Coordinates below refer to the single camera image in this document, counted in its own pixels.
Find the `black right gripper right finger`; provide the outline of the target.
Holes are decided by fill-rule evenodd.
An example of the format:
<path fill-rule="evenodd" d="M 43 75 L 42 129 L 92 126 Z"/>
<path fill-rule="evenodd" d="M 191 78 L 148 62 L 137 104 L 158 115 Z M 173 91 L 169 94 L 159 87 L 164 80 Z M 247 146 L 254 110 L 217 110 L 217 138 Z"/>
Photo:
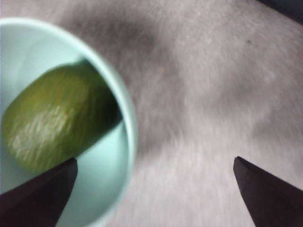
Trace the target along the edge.
<path fill-rule="evenodd" d="M 257 227 L 301 227 L 303 191 L 249 161 L 236 157 L 234 175 Z"/>

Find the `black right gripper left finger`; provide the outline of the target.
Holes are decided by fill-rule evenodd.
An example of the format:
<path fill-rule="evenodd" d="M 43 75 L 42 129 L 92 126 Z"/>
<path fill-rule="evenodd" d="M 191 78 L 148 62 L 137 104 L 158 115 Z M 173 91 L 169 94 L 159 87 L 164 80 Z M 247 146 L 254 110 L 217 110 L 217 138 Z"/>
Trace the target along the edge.
<path fill-rule="evenodd" d="M 78 173 L 71 158 L 0 195 L 2 227 L 54 227 L 70 198 Z"/>

